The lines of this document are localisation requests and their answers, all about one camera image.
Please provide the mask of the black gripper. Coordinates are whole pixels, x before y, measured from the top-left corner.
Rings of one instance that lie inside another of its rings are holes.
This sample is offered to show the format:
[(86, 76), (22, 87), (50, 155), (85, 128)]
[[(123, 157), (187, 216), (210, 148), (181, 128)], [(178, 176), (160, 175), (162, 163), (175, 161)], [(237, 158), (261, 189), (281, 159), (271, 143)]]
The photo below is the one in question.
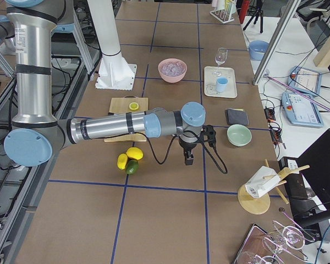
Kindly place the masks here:
[(184, 160), (186, 166), (193, 164), (194, 161), (193, 149), (199, 143), (200, 143), (199, 140), (195, 136), (187, 137), (185, 135), (181, 135), (179, 137), (179, 144), (184, 150)]

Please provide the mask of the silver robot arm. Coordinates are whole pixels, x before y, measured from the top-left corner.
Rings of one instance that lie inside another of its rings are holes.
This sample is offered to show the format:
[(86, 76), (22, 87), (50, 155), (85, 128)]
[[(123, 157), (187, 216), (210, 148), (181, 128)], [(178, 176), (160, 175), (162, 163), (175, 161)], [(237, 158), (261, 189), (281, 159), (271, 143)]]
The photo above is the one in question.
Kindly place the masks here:
[(11, 50), (15, 47), (15, 29), (5, 15), (0, 15), (0, 45), (3, 43)]
[(82, 120), (59, 120), (53, 115), (51, 36), (57, 26), (73, 21), (72, 1), (8, 1), (7, 16), (15, 29), (18, 88), (18, 113), (4, 140), (11, 160), (34, 167), (83, 140), (144, 132), (148, 138), (177, 136), (185, 164), (193, 163), (192, 150), (202, 141), (206, 115), (197, 102), (173, 112), (155, 108)]

